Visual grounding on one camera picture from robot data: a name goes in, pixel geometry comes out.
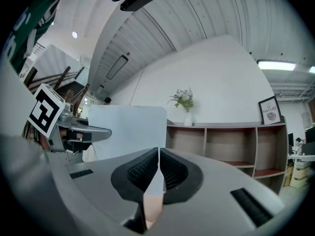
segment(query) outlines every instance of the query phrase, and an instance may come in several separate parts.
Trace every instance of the staircase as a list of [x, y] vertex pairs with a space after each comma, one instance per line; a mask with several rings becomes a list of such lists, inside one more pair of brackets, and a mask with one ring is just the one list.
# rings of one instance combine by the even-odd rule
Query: staircase
[[65, 98], [68, 90], [72, 90], [74, 92], [74, 95], [76, 95], [79, 91], [81, 91], [84, 88], [83, 85], [81, 85], [80, 83], [77, 83], [76, 81], [71, 82], [67, 85], [64, 85], [61, 88], [58, 88], [56, 90], [57, 94], [59, 94], [62, 98]]

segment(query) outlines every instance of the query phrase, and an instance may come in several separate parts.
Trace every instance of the corrugated ceiling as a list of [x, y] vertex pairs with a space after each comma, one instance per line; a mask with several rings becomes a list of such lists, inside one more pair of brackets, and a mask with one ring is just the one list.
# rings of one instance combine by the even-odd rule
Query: corrugated ceiling
[[[234, 37], [255, 60], [315, 64], [314, 40], [286, 0], [154, 0], [129, 16], [103, 52], [94, 53], [100, 62], [93, 67], [92, 60], [91, 89], [103, 85], [112, 92], [162, 56], [222, 34]], [[121, 55], [128, 63], [106, 79]]]

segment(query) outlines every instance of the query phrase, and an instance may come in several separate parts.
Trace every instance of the bookshelf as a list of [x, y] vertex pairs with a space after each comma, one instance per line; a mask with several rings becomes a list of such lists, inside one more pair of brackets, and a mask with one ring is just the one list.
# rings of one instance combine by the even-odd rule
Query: bookshelf
[[166, 148], [215, 159], [234, 166], [279, 193], [287, 165], [285, 117], [281, 123], [195, 123], [169, 121]]

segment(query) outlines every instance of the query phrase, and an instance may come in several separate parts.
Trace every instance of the floor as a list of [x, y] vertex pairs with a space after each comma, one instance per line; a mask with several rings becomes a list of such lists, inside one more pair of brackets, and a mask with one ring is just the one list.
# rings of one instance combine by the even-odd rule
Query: floor
[[309, 184], [306, 184], [298, 189], [290, 186], [283, 187], [279, 193], [279, 197], [283, 203], [287, 206], [288, 204], [300, 202], [306, 196], [309, 190]]

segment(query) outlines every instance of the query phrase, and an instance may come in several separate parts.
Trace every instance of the sign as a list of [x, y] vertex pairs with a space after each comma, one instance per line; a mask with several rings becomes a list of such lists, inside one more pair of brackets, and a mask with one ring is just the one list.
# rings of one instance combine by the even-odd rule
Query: sign
[[41, 84], [34, 94], [37, 103], [28, 121], [49, 138], [60, 114], [64, 110], [65, 101], [49, 85]]
[[259, 101], [262, 124], [281, 122], [281, 112], [275, 96]]

